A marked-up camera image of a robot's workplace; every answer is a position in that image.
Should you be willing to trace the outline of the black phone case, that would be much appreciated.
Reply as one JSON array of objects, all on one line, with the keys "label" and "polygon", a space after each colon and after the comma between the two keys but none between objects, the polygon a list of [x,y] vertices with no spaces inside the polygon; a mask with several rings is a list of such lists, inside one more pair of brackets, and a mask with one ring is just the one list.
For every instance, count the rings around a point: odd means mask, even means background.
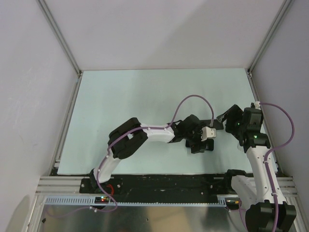
[{"label": "black phone case", "polygon": [[209,127],[209,128],[215,128],[216,130],[223,130],[224,126],[222,124],[222,122],[218,121],[217,119],[214,119],[213,122],[211,121],[211,119],[209,120],[200,120],[200,123],[205,127]]}]

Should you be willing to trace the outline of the black smartphone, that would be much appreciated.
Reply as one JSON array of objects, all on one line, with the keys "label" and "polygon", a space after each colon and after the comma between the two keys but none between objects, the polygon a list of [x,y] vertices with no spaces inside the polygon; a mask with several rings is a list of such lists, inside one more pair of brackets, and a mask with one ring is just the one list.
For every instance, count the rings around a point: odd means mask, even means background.
[{"label": "black smartphone", "polygon": [[[198,143],[198,142],[202,142],[202,141],[189,141],[189,140],[186,140],[185,146],[186,146],[186,148],[190,149],[191,143]],[[203,142],[205,143],[205,151],[213,151],[214,150],[214,140],[213,139],[207,139],[207,140],[205,140]]]}]

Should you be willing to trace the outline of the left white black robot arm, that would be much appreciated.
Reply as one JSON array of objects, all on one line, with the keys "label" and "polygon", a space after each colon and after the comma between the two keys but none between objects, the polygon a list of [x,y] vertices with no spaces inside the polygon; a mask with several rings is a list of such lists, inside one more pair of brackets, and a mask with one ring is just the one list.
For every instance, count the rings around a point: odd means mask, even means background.
[{"label": "left white black robot arm", "polygon": [[203,153],[210,147],[209,138],[203,132],[213,125],[213,120],[200,120],[190,115],[184,120],[170,122],[163,126],[150,126],[140,123],[133,117],[109,134],[107,155],[101,164],[90,172],[90,187],[97,193],[107,188],[107,181],[121,160],[132,156],[145,142],[179,143],[191,153]]}]

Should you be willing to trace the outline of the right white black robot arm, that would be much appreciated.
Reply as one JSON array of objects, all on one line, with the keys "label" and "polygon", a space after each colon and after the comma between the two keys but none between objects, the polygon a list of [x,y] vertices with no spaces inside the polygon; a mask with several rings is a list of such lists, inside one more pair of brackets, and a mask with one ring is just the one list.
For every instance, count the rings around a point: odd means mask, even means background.
[{"label": "right white black robot arm", "polygon": [[254,177],[254,185],[245,175],[235,175],[223,181],[227,193],[237,193],[245,212],[249,232],[287,232],[296,218],[295,206],[289,205],[272,167],[273,152],[268,136],[261,132],[264,115],[261,103],[252,103],[241,110],[234,104],[217,120],[225,122],[226,132],[232,134],[246,154]]}]

